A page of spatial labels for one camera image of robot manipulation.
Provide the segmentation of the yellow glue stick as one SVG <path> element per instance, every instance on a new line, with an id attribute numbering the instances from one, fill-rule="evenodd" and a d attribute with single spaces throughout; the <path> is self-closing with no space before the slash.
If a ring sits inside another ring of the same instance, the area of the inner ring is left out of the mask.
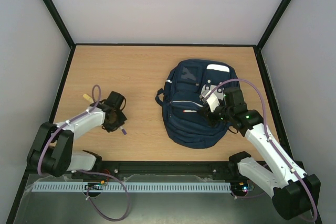
<path id="1" fill-rule="evenodd" d="M 94 100 L 93 100 L 93 98 L 91 97 L 91 96 L 89 96 L 88 94 L 83 94 L 82 95 L 82 97 L 86 100 L 86 101 L 88 101 L 89 103 L 94 103 Z"/>

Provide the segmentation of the navy blue student backpack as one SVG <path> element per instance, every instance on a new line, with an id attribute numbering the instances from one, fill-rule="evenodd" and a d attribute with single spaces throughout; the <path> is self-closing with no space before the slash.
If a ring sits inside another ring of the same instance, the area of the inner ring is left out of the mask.
<path id="1" fill-rule="evenodd" d="M 200 99 L 205 89 L 224 92 L 229 87 L 239 86 L 237 74 L 230 65 L 210 60 L 188 59 L 171 70 L 164 88 L 159 89 L 155 101 L 162 107 L 162 118 L 170 139 L 193 149 L 214 146 L 227 132 L 230 124 L 210 127 L 198 114 L 204 106 Z M 182 110 L 197 113 L 183 113 Z"/>

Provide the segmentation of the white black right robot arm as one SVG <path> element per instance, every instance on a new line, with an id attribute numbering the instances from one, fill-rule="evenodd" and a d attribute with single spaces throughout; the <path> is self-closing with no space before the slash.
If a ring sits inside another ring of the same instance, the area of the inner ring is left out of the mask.
<path id="1" fill-rule="evenodd" d="M 210 90 L 205 90 L 199 97 L 204 102 L 200 110 L 202 116 L 211 123 L 230 123 L 252 143 L 267 164 L 263 167 L 249 154 L 238 153 L 232 156 L 230 174 L 252 180 L 271 198 L 277 213 L 284 219 L 302 217 L 303 213 L 311 211 L 312 217 L 304 220 L 315 222 L 321 185 L 319 179 L 314 174 L 308 175 L 284 151 L 268 128 L 266 117 L 248 109 L 242 90 L 238 87 L 225 89 L 223 101 Z"/>

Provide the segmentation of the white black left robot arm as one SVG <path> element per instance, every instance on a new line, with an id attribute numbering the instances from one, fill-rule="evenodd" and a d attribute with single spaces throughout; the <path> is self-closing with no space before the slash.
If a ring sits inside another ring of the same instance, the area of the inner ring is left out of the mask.
<path id="1" fill-rule="evenodd" d="M 112 91 L 107 99 L 94 101 L 72 119 L 60 123 L 43 123 L 27 155 L 27 165 L 38 174 L 59 177 L 66 172 L 90 171 L 100 158 L 90 151 L 74 151 L 73 143 L 96 127 L 108 133 L 121 130 L 127 117 L 123 110 L 126 98 Z"/>

